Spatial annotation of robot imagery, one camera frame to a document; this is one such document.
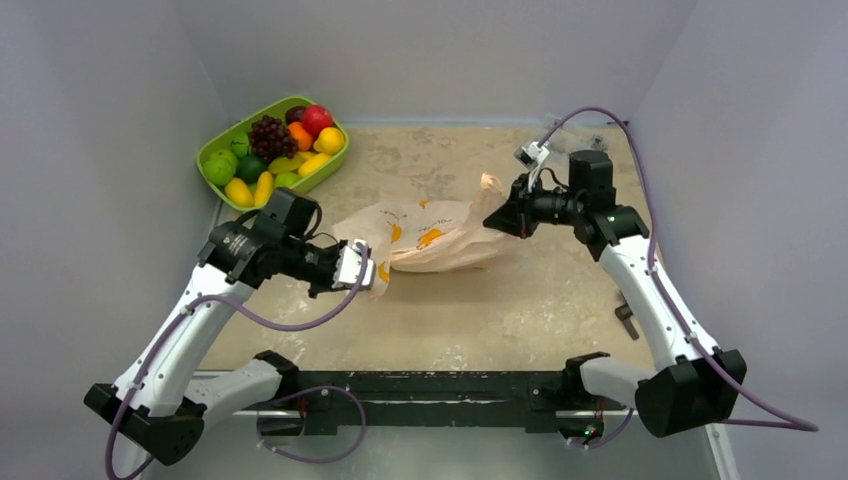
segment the red apple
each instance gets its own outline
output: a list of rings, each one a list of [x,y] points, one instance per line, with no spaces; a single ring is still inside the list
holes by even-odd
[[[303,124],[303,129],[307,131],[312,138],[318,138],[321,130],[333,126],[333,116],[330,112],[321,105],[311,105],[303,111],[303,119],[300,123]]]

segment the black metal base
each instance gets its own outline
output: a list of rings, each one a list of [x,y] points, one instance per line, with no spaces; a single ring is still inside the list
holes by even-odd
[[[518,427],[527,433],[583,436],[602,431],[593,417],[558,418],[562,411],[594,411],[597,397],[575,395],[564,372],[332,372],[300,371],[299,389],[333,385],[349,389],[365,407],[369,426]],[[606,400],[607,409],[623,409]],[[326,391],[258,411],[302,411],[307,421],[270,421],[267,435],[333,435],[339,426],[361,423],[356,405],[344,394]]]

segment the orange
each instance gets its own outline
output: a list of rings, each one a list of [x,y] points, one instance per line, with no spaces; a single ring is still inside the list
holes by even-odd
[[[300,122],[292,122],[289,124],[289,133],[297,142],[297,149],[305,152],[312,148],[312,135],[309,134]]]

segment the lime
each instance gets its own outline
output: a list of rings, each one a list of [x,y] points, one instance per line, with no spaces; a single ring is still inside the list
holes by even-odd
[[[260,160],[259,157],[248,155],[239,160],[239,165],[236,167],[236,176],[250,185],[259,179],[259,175],[262,175],[265,169],[265,162]]]
[[[283,172],[277,175],[274,179],[274,188],[291,188],[292,185],[300,181],[300,175],[294,172]]]
[[[203,164],[203,176],[212,185],[223,187],[236,173],[236,167],[229,160],[220,156],[212,156]]]

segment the white plastic bag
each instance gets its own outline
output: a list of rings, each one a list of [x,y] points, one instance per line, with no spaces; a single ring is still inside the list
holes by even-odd
[[[514,248],[516,237],[483,227],[506,202],[496,177],[483,174],[473,201],[380,202],[333,225],[336,238],[361,238],[372,248],[377,279],[372,296],[388,287],[390,269],[445,272],[481,267]]]

